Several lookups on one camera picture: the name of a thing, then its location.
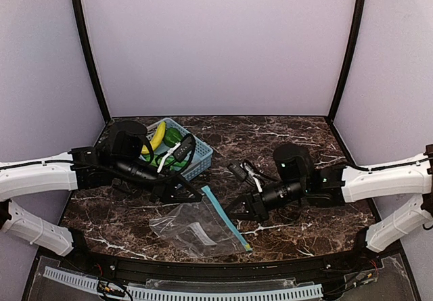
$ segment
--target perforated metal rail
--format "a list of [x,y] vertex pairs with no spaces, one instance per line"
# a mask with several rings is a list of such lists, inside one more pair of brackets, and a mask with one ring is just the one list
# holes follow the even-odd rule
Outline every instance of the perforated metal rail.
[[[81,291],[98,294],[96,290],[97,279],[92,277],[72,274],[51,267],[45,267],[43,276]],[[267,292],[219,294],[158,291],[131,286],[128,286],[127,289],[134,301],[297,301],[317,299],[323,296],[321,284]],[[118,300],[129,300],[128,296],[123,299],[110,297]]]

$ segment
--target gray partition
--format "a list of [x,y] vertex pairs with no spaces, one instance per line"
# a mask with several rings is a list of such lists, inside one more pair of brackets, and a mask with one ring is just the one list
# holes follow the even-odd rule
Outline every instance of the gray partition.
[[355,0],[83,0],[113,116],[326,115]]
[[[0,0],[0,162],[93,145],[104,122],[70,0]],[[68,192],[16,198],[58,222]],[[0,300],[18,301],[36,246],[0,233]]]
[[[433,143],[433,0],[365,0],[336,126],[359,164],[399,160]],[[388,216],[407,198],[378,198]],[[433,236],[402,239],[422,300],[433,300]]]

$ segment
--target banana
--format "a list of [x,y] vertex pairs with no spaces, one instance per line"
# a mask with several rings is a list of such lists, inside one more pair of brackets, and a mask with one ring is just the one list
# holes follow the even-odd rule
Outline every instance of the banana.
[[[166,126],[167,124],[165,122],[161,122],[156,129],[154,137],[152,137],[152,140],[150,140],[150,145],[154,151],[158,149],[162,143],[162,140],[164,139]],[[141,154],[149,154],[149,149],[145,145],[143,145]]]

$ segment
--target blue basket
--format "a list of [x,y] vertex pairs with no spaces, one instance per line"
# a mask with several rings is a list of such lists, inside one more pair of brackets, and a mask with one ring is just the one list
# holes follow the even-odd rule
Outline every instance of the blue basket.
[[[147,130],[149,132],[153,132],[152,134],[149,134],[147,136],[149,140],[152,139],[155,134],[154,131],[161,122],[165,122],[168,129],[174,127],[182,134],[182,136],[191,133],[187,129],[176,123],[174,120],[167,117],[147,127]],[[182,175],[187,181],[196,178],[198,175],[200,175],[202,172],[204,172],[207,168],[210,167],[210,165],[212,164],[212,154],[214,153],[214,150],[209,145],[198,139],[195,135],[194,137],[196,138],[196,152],[194,153],[192,163],[189,165],[188,168],[185,169],[184,172],[182,172]],[[169,147],[167,147],[163,142],[158,147],[158,149],[156,149],[155,154],[162,154],[168,149]]]

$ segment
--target dark brown marble surface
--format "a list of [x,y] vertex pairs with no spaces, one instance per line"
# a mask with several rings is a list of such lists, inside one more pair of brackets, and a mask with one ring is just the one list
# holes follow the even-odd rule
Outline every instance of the dark brown marble surface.
[[[131,118],[146,125],[160,117]],[[272,151],[281,143],[307,147],[316,167],[344,160],[343,153],[322,117],[295,116],[185,116],[173,117],[213,149],[212,166],[194,179],[197,187],[210,185],[224,207],[250,189],[240,185],[226,166],[247,158],[263,172],[277,176]],[[92,251],[146,260],[169,262],[267,262],[332,254],[352,248],[355,233],[372,223],[366,202],[337,208],[303,206],[293,224],[290,207],[272,211],[262,225],[237,221],[237,227],[253,248],[251,253],[193,259],[159,239],[148,227],[151,218],[170,212],[175,205],[148,202],[149,193],[129,187],[124,193],[111,187],[77,191],[66,209],[63,226],[85,233]]]

